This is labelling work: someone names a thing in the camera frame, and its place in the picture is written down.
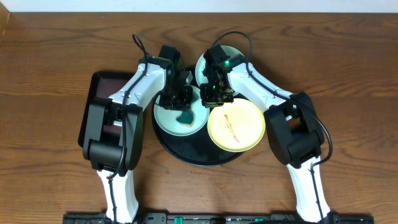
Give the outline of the pale green plate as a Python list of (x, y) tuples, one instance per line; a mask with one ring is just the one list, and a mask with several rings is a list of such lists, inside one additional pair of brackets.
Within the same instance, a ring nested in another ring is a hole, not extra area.
[[(225, 53), (230, 57), (233, 57), (237, 54), (242, 54), (238, 49), (234, 47), (230, 47), (227, 45), (221, 45), (221, 47), (223, 48)], [(199, 58), (196, 64), (196, 69), (195, 69), (195, 78), (198, 87), (200, 87), (200, 85), (203, 83), (208, 83), (208, 79), (205, 76), (205, 64), (206, 62), (202, 54), (202, 56)], [(232, 71), (228, 73), (228, 80), (229, 83), (231, 84), (231, 87), (234, 90), (233, 96), (241, 94), (247, 98), (249, 95), (251, 95), (250, 87), (252, 87), (251, 84), (252, 80), (250, 79), (250, 77), (246, 72), (246, 66), (244, 65), (244, 63), (234, 66)]]

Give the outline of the green sponge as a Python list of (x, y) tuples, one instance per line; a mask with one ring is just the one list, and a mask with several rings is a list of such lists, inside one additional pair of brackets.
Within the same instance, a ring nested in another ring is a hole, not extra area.
[(176, 118), (176, 121), (181, 125), (192, 127), (195, 116), (191, 110), (182, 111), (181, 115)]

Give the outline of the light blue plate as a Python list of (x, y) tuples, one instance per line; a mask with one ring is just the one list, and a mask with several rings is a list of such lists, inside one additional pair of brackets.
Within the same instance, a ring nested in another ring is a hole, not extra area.
[(193, 100), (191, 102), (189, 109), (193, 112), (195, 116), (192, 127), (181, 125), (179, 122), (176, 121), (176, 118), (180, 116), (182, 111), (184, 110), (180, 111), (180, 110), (164, 109), (163, 107), (159, 106), (160, 97), (159, 96), (157, 97), (154, 106), (154, 116), (156, 123), (166, 133), (169, 133), (174, 136), (188, 136), (196, 133), (206, 124), (210, 114), (210, 109), (205, 108), (202, 105), (200, 98), (200, 89), (195, 86), (192, 87), (193, 87)]

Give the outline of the yellow plate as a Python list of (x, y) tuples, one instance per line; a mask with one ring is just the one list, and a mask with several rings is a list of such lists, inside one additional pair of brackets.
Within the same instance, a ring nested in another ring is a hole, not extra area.
[(252, 102), (235, 98), (232, 103), (213, 108), (207, 122), (211, 140), (228, 152), (244, 152), (262, 139), (266, 124)]

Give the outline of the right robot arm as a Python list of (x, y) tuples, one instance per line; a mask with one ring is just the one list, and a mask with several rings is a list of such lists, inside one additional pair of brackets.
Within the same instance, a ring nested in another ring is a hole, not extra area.
[(245, 151), (267, 135), (272, 152), (287, 166), (302, 220), (320, 223), (330, 213), (323, 194), (320, 154), (330, 135), (310, 97), (283, 90), (261, 75), (241, 54), (204, 54), (207, 83), (202, 103), (212, 109), (208, 132), (222, 149)]

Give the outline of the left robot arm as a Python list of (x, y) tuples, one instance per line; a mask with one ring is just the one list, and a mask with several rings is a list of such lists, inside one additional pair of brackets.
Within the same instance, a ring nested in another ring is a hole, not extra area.
[(91, 78), (78, 144), (103, 183), (107, 223), (136, 219), (134, 169), (143, 147), (146, 107), (155, 96), (172, 109), (189, 105), (192, 89), (178, 82), (179, 60), (178, 54), (146, 55), (134, 74), (102, 71)]

